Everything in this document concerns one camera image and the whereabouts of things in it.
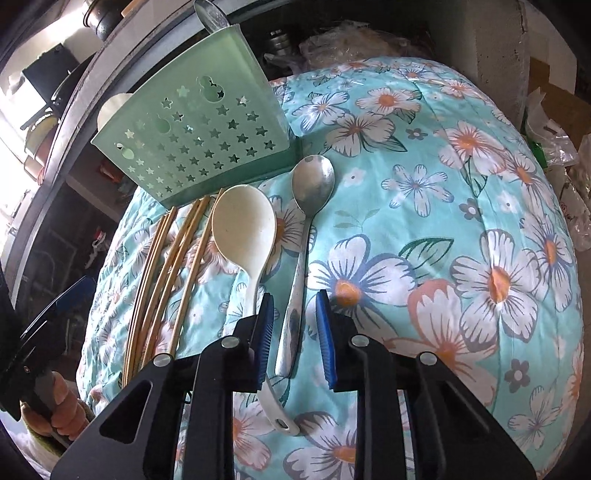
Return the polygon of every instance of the white plastic rice paddle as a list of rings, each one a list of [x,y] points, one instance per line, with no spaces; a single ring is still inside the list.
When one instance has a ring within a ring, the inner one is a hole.
[[[271,202],[260,190],[236,185],[225,191],[212,213],[213,238],[220,253],[248,275],[243,317],[256,313],[256,293],[275,242],[277,221]],[[265,377],[256,394],[265,415],[278,432],[298,435],[300,429],[277,401]]]

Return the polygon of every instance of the metal spoon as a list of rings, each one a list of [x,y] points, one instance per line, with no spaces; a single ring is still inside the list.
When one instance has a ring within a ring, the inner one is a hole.
[[[300,160],[295,166],[291,178],[291,189],[295,202],[306,215],[306,219],[301,234],[300,255],[295,267],[294,281],[291,286],[290,300],[285,311],[275,363],[275,374],[281,377],[288,378],[291,375],[300,339],[301,312],[304,303],[304,276],[312,219],[326,205],[334,187],[335,170],[328,158],[322,155],[310,155]]]

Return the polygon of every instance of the white flower print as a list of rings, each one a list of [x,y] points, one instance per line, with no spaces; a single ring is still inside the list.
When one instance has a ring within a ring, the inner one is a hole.
[[[517,213],[520,210],[519,201],[506,190],[497,195],[496,201],[499,203],[501,212]]]
[[[554,192],[545,178],[537,174],[537,163],[526,157],[523,153],[507,156],[506,170],[500,173],[500,177],[510,183],[515,182],[521,188],[525,204],[529,210],[541,216],[544,213],[543,205],[552,207]]]
[[[392,338],[393,328],[375,304],[406,306],[415,279],[407,260],[392,254],[370,258],[370,249],[365,235],[338,242],[330,249],[326,263],[317,260],[310,264],[307,287],[326,289],[334,311],[352,317],[359,333],[382,342]],[[315,297],[310,301],[315,305]]]
[[[345,110],[337,107],[341,103],[349,100],[347,92],[327,93],[325,95],[312,99],[311,103],[299,107],[293,115],[302,116],[301,130],[309,132],[319,121],[326,125],[334,123],[334,121],[345,114]]]
[[[287,475],[293,480],[353,480],[356,419],[349,416],[340,426],[329,413],[313,411],[298,415],[295,421],[311,446],[298,448],[285,457]]]
[[[188,257],[190,258],[191,262],[193,261],[196,249],[197,246],[195,246],[195,249],[189,251]],[[239,270],[240,268],[236,264],[228,261],[226,257],[220,253],[220,251],[217,249],[217,245],[213,239],[212,234],[209,242],[207,242],[207,246],[205,247],[203,259],[201,260],[201,266],[199,267],[199,272],[197,273],[198,285],[207,283],[213,277],[221,273],[225,275],[236,275]]]
[[[462,302],[453,286],[446,280],[427,280],[410,294],[408,312],[420,339],[393,338],[385,343],[388,349],[413,358],[433,352],[483,405],[491,405],[497,379],[478,362],[493,355],[496,345],[478,352],[468,350],[460,328]]]
[[[254,401],[247,405],[245,395],[234,393],[232,438],[236,460],[253,470],[265,469],[271,460],[271,451],[259,437],[272,431],[273,426],[261,404]]]
[[[492,136],[465,121],[457,128],[437,132],[449,145],[439,152],[439,160],[451,168],[460,170],[470,159],[482,175],[496,175],[506,169],[505,147]]]
[[[429,83],[438,86],[446,95],[460,99],[476,98],[487,103],[487,97],[482,92],[463,80],[438,78],[429,80]]]
[[[442,202],[453,202],[453,195],[449,190],[439,185],[447,180],[447,174],[438,171],[433,175],[427,176],[425,165],[414,167],[412,174],[407,173],[402,165],[395,165],[393,169],[394,178],[386,179],[382,182],[384,190],[393,190],[396,195],[390,202],[390,208],[398,208],[404,200],[412,194],[414,210],[421,217],[427,217],[431,213],[431,202],[429,195],[441,200]]]
[[[564,422],[564,432],[568,433],[573,425],[574,412],[579,400],[581,382],[583,381],[583,342],[579,342],[573,353],[573,373],[566,381],[566,388],[562,397],[561,411],[567,412],[567,420]]]
[[[285,252],[292,257],[300,253],[301,233],[304,228],[305,215],[292,199],[285,210],[282,209],[282,199],[277,195],[269,198],[275,219],[277,221],[277,233],[275,244],[267,261],[263,275],[268,278],[274,275],[281,266],[281,255]]]
[[[553,407],[554,386],[544,392],[544,387],[535,387],[530,395],[531,416],[513,415],[507,424],[510,430],[518,433],[513,437],[522,452],[527,452],[532,446],[539,450],[544,444],[543,428],[552,425],[560,414],[560,406]]]
[[[356,157],[363,147],[380,146],[388,150],[406,152],[406,148],[394,137],[394,123],[375,113],[364,113],[359,116],[346,113],[336,121],[338,128],[328,132],[326,142],[330,148],[345,155]]]
[[[554,304],[558,312],[563,312],[573,299],[570,287],[569,269],[573,265],[566,238],[557,232],[548,215],[536,218],[526,213],[520,222],[525,236],[533,241],[539,250],[536,252],[540,265],[541,282],[536,295],[543,300],[551,288]]]
[[[511,123],[511,121],[497,107],[494,107],[491,110],[491,113],[492,113],[492,116],[494,116],[499,122],[503,122],[505,125],[513,126],[513,124]]]
[[[361,170],[361,168],[354,168],[345,174],[343,178],[343,185],[345,187],[358,186],[363,183],[364,178],[365,170]]]
[[[259,285],[258,289],[256,290],[256,311],[258,312],[258,310],[261,308],[261,303],[262,303],[262,296],[267,292],[267,290],[265,289],[265,287],[263,285]],[[244,282],[240,282],[237,286],[236,286],[236,291],[234,292],[234,294],[232,295],[232,297],[230,298],[230,302],[228,302],[228,305],[225,307],[226,310],[226,315],[228,316],[228,319],[225,323],[225,325],[223,326],[223,332],[222,332],[222,336],[226,336],[226,335],[231,335],[232,332],[234,331],[234,327],[236,326],[236,322],[238,320],[240,320],[243,316],[244,312],[244,294],[246,293],[246,284]],[[275,309],[273,312],[273,318],[274,320],[277,320],[279,318],[279,310]]]
[[[401,67],[395,71],[395,76],[405,78],[411,82],[427,82],[439,78],[438,75],[420,64]]]
[[[370,90],[368,95],[369,97],[358,99],[355,105],[382,116],[394,113],[408,123],[412,122],[415,114],[420,111],[421,103],[418,100],[423,97],[421,92],[392,90],[389,87]]]
[[[532,296],[540,283],[535,252],[515,252],[513,237],[498,229],[480,236],[480,251],[484,262],[458,257],[450,269],[460,295],[473,299],[460,319],[468,347],[494,343],[499,320],[507,335],[529,342],[538,319]]]

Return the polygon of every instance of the metal screw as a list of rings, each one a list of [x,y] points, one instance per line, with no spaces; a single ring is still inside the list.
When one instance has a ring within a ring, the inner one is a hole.
[[[367,338],[365,335],[355,335],[351,339],[351,343],[355,346],[368,346],[369,338]]]
[[[423,365],[432,366],[437,363],[437,357],[431,352],[421,353],[419,360]]]
[[[171,360],[172,357],[169,354],[161,353],[154,357],[154,365],[156,365],[157,367],[166,367]]]
[[[236,337],[225,337],[222,339],[222,347],[224,348],[234,348],[237,347],[240,343],[240,340]]]

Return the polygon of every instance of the pot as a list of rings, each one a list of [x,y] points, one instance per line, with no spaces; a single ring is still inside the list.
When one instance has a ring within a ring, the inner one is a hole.
[[[102,41],[105,41],[123,19],[121,12],[129,0],[85,0],[87,11],[84,26],[90,27]]]

